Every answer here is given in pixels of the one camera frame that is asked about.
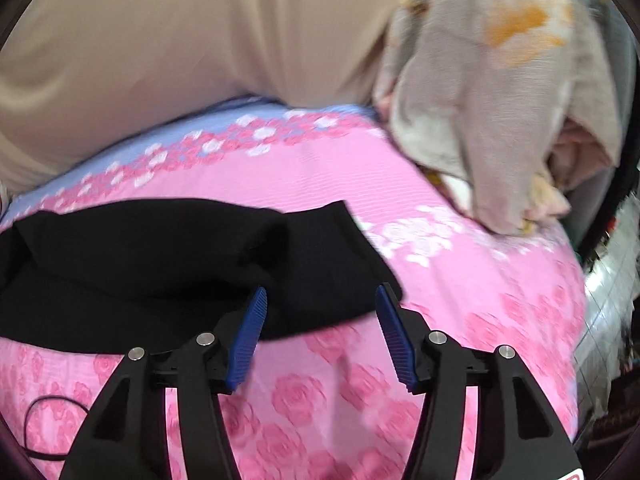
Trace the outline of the beige curtain cloth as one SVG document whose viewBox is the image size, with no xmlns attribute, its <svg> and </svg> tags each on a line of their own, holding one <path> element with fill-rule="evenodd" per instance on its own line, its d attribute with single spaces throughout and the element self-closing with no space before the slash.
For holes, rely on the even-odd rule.
<svg viewBox="0 0 640 480">
<path fill-rule="evenodd" d="M 1 0 L 1 182 L 238 96 L 370 99 L 398 0 Z"/>
</svg>

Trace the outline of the black fleece-lined pants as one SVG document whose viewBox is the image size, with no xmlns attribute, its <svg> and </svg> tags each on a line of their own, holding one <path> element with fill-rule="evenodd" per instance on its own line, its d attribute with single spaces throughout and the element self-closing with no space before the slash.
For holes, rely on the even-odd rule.
<svg viewBox="0 0 640 480">
<path fill-rule="evenodd" d="M 214 200 L 39 211 L 1 234 L 1 333 L 70 353 L 166 351 L 267 294 L 262 338 L 360 318 L 396 276 L 342 202 L 281 212 Z"/>
</svg>

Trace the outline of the grey floral blanket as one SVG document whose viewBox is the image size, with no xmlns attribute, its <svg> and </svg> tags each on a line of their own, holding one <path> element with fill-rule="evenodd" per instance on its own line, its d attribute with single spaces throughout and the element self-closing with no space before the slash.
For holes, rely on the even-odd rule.
<svg viewBox="0 0 640 480">
<path fill-rule="evenodd" d="M 465 216 L 525 235 L 620 160 L 603 39 L 584 0 L 399 0 L 373 103 Z"/>
</svg>

